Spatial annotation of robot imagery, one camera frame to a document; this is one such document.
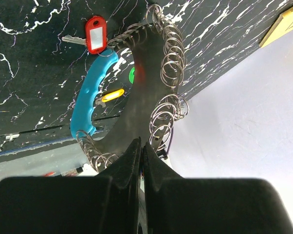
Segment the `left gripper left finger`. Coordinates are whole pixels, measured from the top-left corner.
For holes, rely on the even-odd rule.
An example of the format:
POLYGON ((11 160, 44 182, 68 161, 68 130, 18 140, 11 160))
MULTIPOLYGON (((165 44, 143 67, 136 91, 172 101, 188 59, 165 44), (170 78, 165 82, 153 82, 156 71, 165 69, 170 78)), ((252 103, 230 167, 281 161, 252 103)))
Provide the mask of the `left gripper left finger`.
POLYGON ((139 234, 141 139, 96 176, 0 181, 0 234, 139 234))

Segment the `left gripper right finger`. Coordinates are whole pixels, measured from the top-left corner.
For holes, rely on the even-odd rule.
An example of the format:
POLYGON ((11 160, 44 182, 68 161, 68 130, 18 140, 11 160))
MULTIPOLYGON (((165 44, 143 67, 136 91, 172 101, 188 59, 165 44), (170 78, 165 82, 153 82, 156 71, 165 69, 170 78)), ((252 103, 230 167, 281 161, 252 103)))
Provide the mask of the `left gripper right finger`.
POLYGON ((150 234, 293 234, 275 188, 257 178, 183 178, 142 151, 150 234))

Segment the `yellow tagged key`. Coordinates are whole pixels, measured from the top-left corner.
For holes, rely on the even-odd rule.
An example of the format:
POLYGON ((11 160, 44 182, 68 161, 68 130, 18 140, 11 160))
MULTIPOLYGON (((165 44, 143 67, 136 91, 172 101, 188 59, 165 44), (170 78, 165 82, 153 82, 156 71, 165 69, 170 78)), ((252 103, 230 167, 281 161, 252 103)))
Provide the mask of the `yellow tagged key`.
POLYGON ((95 100, 95 105, 96 106, 101 105, 104 108, 104 107, 106 107, 107 102, 110 102, 114 99, 121 97, 124 93, 125 93, 124 89, 118 89, 118 90, 113 91, 111 93, 107 93, 107 94, 101 96, 100 98, 97 98, 95 100))

